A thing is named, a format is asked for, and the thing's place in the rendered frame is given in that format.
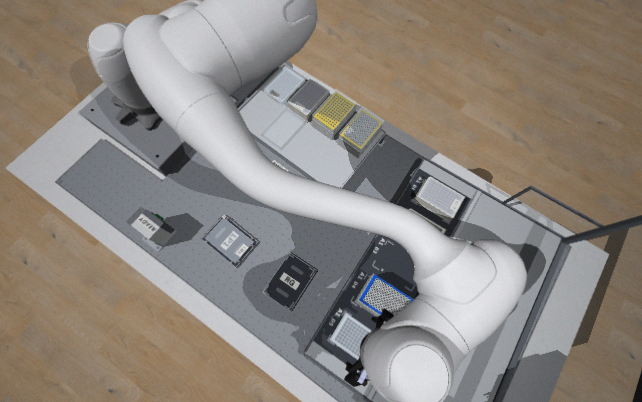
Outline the white one-well reservoir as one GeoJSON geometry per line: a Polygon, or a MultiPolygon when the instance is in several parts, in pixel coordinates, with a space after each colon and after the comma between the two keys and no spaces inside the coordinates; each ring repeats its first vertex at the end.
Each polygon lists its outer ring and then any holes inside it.
{"type": "Polygon", "coordinates": [[[442,228],[441,226],[437,225],[436,223],[434,223],[433,221],[431,221],[431,220],[429,220],[428,218],[424,217],[423,215],[419,214],[418,212],[414,211],[413,209],[409,209],[409,210],[411,210],[411,211],[415,212],[416,214],[418,214],[419,216],[423,217],[425,220],[427,220],[428,222],[430,222],[433,226],[435,226],[435,227],[436,227],[439,231],[441,231],[443,234],[444,234],[444,232],[446,231],[446,229],[444,229],[444,228],[442,228]]]}

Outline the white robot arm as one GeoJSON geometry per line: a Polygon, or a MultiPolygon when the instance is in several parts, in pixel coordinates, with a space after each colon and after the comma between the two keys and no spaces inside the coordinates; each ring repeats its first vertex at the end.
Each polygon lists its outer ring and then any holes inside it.
{"type": "Polygon", "coordinates": [[[518,303],[524,262],[507,244],[450,238],[409,209],[298,176],[265,156],[230,95],[298,53],[316,21],[315,0],[187,0],[129,25],[100,25],[87,45],[112,103],[123,107],[121,125],[136,118],[153,130],[162,118],[256,201],[388,237],[409,253],[419,295],[368,334],[361,362],[389,402],[443,402],[464,358],[518,303]]]}

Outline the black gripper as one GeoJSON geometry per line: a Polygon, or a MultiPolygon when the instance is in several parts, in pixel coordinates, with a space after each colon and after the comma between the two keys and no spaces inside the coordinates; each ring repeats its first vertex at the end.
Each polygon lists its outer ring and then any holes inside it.
{"type": "MultiPolygon", "coordinates": [[[[376,328],[378,328],[378,327],[381,327],[381,325],[383,323],[388,321],[393,316],[394,316],[394,314],[392,314],[391,312],[389,312],[388,310],[386,310],[384,308],[382,310],[381,316],[379,315],[378,317],[372,317],[371,320],[374,321],[375,323],[377,322],[376,323],[376,328]]],[[[361,349],[361,346],[363,345],[364,340],[367,337],[367,335],[363,338],[363,340],[361,342],[361,345],[360,345],[360,349],[361,349]]],[[[367,385],[367,383],[368,383],[368,380],[367,380],[368,377],[367,377],[366,371],[362,367],[362,363],[361,363],[360,357],[359,357],[358,360],[353,365],[350,364],[347,361],[347,363],[346,363],[347,367],[346,367],[345,370],[348,371],[348,375],[345,376],[344,380],[346,382],[348,382],[350,385],[352,385],[353,387],[360,386],[361,384],[365,387],[367,385]]]]}

